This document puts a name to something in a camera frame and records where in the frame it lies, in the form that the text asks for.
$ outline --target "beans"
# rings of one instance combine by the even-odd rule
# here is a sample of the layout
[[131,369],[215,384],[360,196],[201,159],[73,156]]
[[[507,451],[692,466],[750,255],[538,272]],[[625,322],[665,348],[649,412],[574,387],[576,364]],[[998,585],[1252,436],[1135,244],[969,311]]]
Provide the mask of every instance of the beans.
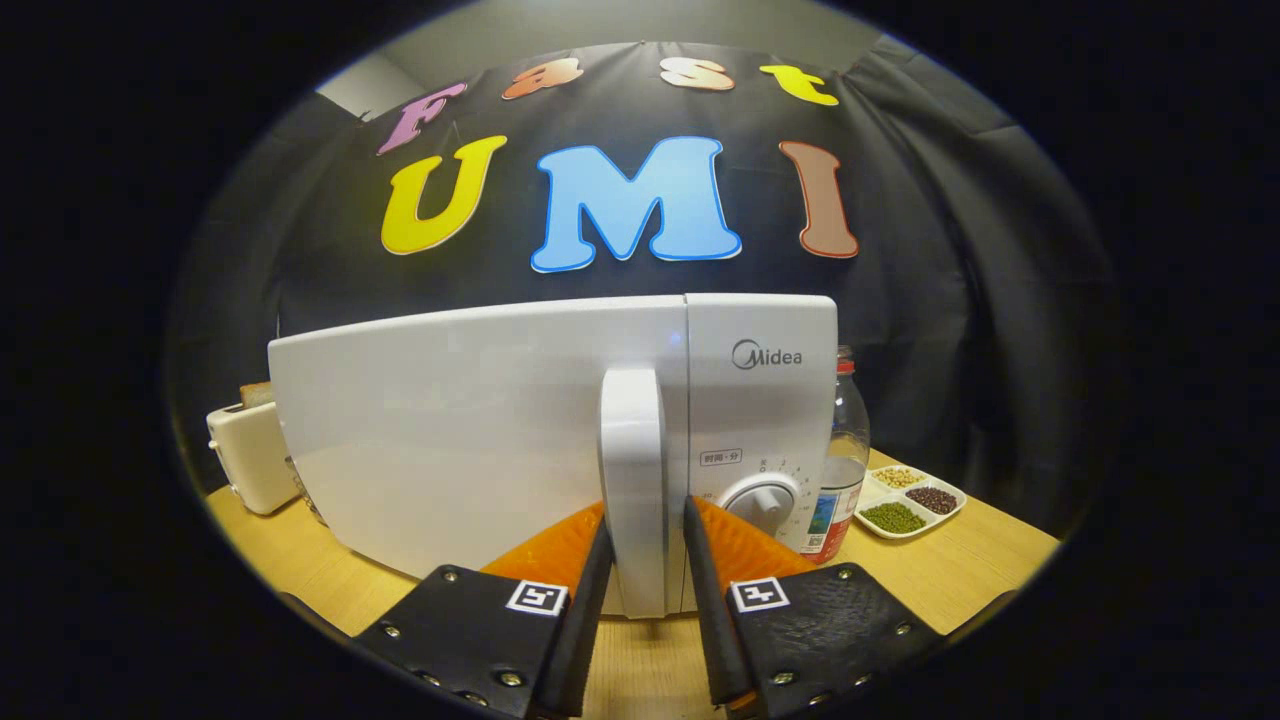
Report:
[[876,470],[872,475],[884,483],[891,488],[905,488],[906,486],[914,486],[920,482],[920,477],[915,475],[906,468],[884,468],[883,470]]
[[938,488],[915,488],[906,491],[906,497],[919,502],[938,515],[947,515],[956,509],[956,498]]
[[924,527],[924,519],[901,502],[887,502],[861,511],[877,528],[890,533],[910,533]]

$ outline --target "bottle label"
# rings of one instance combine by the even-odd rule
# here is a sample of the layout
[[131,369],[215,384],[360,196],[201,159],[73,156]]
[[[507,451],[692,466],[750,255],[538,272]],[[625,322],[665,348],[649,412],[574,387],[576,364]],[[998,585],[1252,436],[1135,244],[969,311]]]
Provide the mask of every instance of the bottle label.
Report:
[[809,521],[809,534],[800,547],[800,556],[814,565],[829,561],[840,552],[840,544],[849,532],[849,523],[854,519],[854,510],[858,507],[858,496],[861,495],[863,483],[846,488],[823,488],[818,495],[813,519]]

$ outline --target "colorful letter cutout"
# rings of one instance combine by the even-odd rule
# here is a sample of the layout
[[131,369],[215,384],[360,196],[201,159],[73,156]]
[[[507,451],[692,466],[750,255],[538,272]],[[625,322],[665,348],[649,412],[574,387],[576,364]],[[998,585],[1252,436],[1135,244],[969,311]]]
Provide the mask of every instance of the colorful letter cutout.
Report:
[[547,238],[530,264],[539,273],[591,264],[595,246],[582,240],[584,209],[609,252],[626,260],[659,204],[662,229],[649,242],[655,256],[719,260],[737,255],[742,241],[726,227],[716,187],[716,155],[722,149],[709,137],[668,137],[653,146],[631,179],[599,147],[567,147],[545,155],[538,169],[550,176]]
[[453,237],[475,214],[493,152],[507,143],[507,136],[494,135],[468,142],[453,156],[462,161],[449,205],[436,217],[422,220],[417,206],[431,170],[442,163],[439,155],[402,168],[392,178],[392,199],[383,217],[383,247],[396,255],[430,250]]
[[840,105],[840,100],[836,100],[835,95],[818,92],[813,88],[814,85],[827,85],[820,77],[805,74],[800,68],[794,65],[760,65],[760,72],[769,73],[777,78],[782,90],[800,100],[808,100],[818,105]]
[[724,67],[695,58],[663,58],[658,76],[671,85],[699,90],[733,90],[733,78],[723,74]]
[[800,173],[804,211],[809,224],[800,231],[800,245],[823,258],[858,255],[858,238],[845,227],[845,204],[840,200],[836,168],[840,160],[820,147],[785,140],[778,150],[791,158]]
[[544,87],[564,85],[581,77],[582,70],[577,69],[577,58],[564,58],[552,60],[529,68],[512,79],[512,86],[503,91],[503,100],[515,100],[531,92],[538,92]]
[[445,99],[457,97],[466,88],[467,83],[460,82],[406,105],[401,110],[401,119],[396,123],[396,129],[392,131],[392,136],[387,138],[387,142],[378,149],[378,154],[385,155],[388,151],[417,137],[417,126],[434,120],[440,114],[440,110],[444,109]]

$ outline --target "yellow letter u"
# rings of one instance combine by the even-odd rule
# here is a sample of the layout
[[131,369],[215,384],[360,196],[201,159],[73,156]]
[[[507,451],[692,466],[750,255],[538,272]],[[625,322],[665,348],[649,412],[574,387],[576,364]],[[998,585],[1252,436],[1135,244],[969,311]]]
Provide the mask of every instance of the yellow letter u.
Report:
[[396,255],[430,250],[453,237],[467,224],[480,202],[484,178],[489,173],[493,152],[507,143],[507,136],[494,135],[468,142],[453,156],[462,161],[458,182],[453,186],[449,206],[439,215],[419,219],[417,205],[426,188],[426,178],[443,161],[439,155],[419,160],[392,177],[392,199],[383,218],[383,247]]

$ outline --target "letter m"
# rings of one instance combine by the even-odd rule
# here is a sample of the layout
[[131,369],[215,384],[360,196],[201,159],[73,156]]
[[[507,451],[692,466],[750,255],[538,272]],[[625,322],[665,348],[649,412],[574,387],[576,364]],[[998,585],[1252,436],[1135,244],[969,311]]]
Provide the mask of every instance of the letter m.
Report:
[[595,246],[582,240],[586,210],[604,245],[627,260],[640,243],[653,209],[662,205],[662,228],[649,251],[663,260],[722,260],[742,250],[724,224],[716,188],[716,155],[709,137],[668,137],[653,146],[640,170],[627,178],[599,147],[566,147],[538,161],[550,176],[547,238],[530,264],[539,273],[576,270],[591,264]]

